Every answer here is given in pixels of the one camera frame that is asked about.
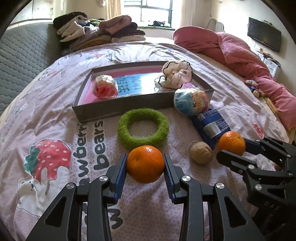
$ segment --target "gray mattress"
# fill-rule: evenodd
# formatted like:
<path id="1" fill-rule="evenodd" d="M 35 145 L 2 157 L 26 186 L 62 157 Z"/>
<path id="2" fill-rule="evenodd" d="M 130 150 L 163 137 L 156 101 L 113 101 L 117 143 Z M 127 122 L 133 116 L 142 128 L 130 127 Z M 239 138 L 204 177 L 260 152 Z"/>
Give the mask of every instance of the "gray mattress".
<path id="1" fill-rule="evenodd" d="M 0 39 L 0 115 L 60 53 L 61 45 L 51 23 L 32 23 L 6 30 Z"/>

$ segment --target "television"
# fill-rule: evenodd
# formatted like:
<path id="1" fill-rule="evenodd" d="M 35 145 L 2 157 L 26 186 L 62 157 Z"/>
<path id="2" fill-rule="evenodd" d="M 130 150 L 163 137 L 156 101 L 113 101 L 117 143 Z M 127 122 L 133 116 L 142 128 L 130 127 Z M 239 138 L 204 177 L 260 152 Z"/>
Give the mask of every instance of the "television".
<path id="1" fill-rule="evenodd" d="M 249 18 L 248 36 L 278 53 L 281 49 L 281 31 L 268 22 Z"/>

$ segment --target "white cabinet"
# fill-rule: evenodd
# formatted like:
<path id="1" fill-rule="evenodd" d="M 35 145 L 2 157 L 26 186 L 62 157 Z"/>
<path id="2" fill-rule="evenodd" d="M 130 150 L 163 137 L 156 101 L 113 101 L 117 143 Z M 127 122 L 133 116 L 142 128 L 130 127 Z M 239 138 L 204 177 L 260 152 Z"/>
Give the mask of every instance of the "white cabinet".
<path id="1" fill-rule="evenodd" d="M 275 62 L 271 61 L 270 59 L 265 59 L 264 63 L 268 67 L 270 74 L 272 75 L 273 78 L 277 79 L 279 76 L 279 73 L 281 71 L 280 66 L 278 66 Z"/>
<path id="2" fill-rule="evenodd" d="M 256 54 L 261 59 L 261 61 L 266 64 L 267 68 L 270 71 L 271 76 L 277 79 L 281 71 L 281 67 L 278 66 L 275 62 L 271 61 L 270 59 L 264 58 L 264 55 L 257 51 L 254 51 L 254 54 Z"/>

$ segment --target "pink bedsheet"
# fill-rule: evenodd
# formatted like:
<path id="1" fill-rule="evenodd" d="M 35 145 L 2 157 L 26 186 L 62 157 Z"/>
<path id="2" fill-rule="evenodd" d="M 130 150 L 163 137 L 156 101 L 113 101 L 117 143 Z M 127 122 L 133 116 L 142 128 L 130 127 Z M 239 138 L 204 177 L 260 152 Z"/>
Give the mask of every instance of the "pink bedsheet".
<path id="1" fill-rule="evenodd" d="M 229 67 L 245 80 L 255 80 L 279 110 L 286 129 L 296 127 L 296 97 L 276 82 L 245 41 L 228 33 L 215 33 L 194 26 L 179 28 L 174 32 L 173 39 L 175 44 Z"/>

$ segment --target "green hair scrunchie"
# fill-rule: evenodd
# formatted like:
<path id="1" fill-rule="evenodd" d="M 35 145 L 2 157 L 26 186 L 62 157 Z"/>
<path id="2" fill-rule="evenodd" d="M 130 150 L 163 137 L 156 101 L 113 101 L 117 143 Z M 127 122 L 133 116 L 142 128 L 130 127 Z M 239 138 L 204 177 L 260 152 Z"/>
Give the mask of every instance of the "green hair scrunchie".
<path id="1" fill-rule="evenodd" d="M 152 135 L 145 138 L 132 137 L 128 128 L 134 121 L 152 120 L 154 121 L 158 129 Z M 169 124 L 167 118 L 159 111 L 143 108 L 130 110 L 123 114 L 118 123 L 118 137 L 124 147 L 128 149 L 134 149 L 139 146 L 160 145 L 168 136 Z"/>

